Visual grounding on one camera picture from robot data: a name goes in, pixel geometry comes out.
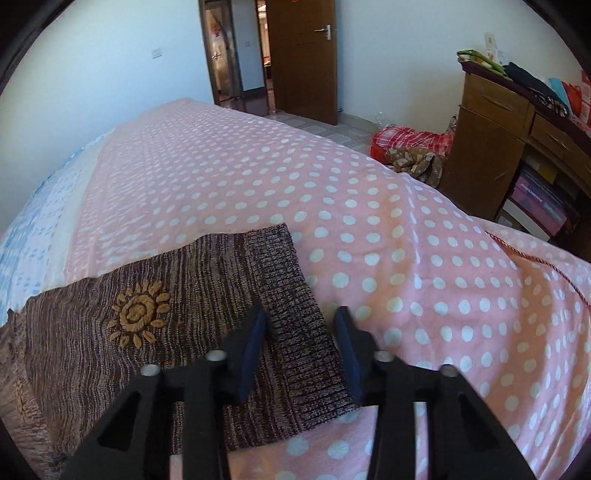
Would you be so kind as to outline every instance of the black cloth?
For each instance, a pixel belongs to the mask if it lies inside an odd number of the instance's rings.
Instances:
[[[560,99],[556,92],[544,82],[535,78],[527,70],[522,69],[513,62],[504,66],[507,75],[515,83],[527,88],[544,106],[550,108],[562,117],[569,115],[567,105]]]

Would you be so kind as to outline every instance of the folded clothes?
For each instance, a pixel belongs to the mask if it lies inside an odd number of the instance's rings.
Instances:
[[[289,230],[278,225],[206,235],[11,312],[0,335],[0,409],[18,421],[6,427],[17,446],[49,449],[34,452],[38,460],[67,458],[142,365],[191,363],[253,305],[266,310],[270,333],[253,393],[224,412],[228,449],[285,439],[352,410],[340,357]],[[181,451],[181,410],[172,453]]]

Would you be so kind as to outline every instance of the screw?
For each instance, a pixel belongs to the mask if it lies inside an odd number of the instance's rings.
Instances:
[[[386,350],[377,350],[374,352],[374,359],[376,359],[378,362],[388,363],[394,360],[394,355],[390,352],[387,352]]]
[[[228,357],[228,354],[223,350],[211,350],[205,354],[205,358],[210,362],[221,362]]]
[[[160,366],[154,364],[144,365],[142,367],[141,374],[145,377],[155,377],[160,373]]]
[[[457,377],[460,374],[460,372],[457,371],[457,368],[453,365],[442,365],[439,371],[445,377]]]

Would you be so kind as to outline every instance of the embroidered flower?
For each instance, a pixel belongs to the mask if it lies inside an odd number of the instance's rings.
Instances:
[[[159,293],[162,282],[156,281],[150,284],[148,280],[140,285],[136,283],[135,290],[128,288],[117,295],[116,302],[111,308],[119,314],[107,324],[108,329],[115,329],[110,339],[119,341],[121,348],[127,346],[133,339],[136,348],[141,348],[142,338],[149,343],[154,343],[156,337],[148,330],[148,327],[162,328],[166,325],[159,314],[168,313],[170,305],[170,293]]]

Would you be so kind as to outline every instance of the cabinet drawer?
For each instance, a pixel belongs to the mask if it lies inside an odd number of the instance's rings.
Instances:
[[[574,150],[574,144],[570,137],[543,116],[535,116],[531,136],[561,160],[571,156]]]
[[[467,75],[463,106],[520,138],[526,138],[535,108],[528,99],[478,75]]]
[[[564,162],[591,187],[591,158],[583,150],[573,144],[564,156]]]

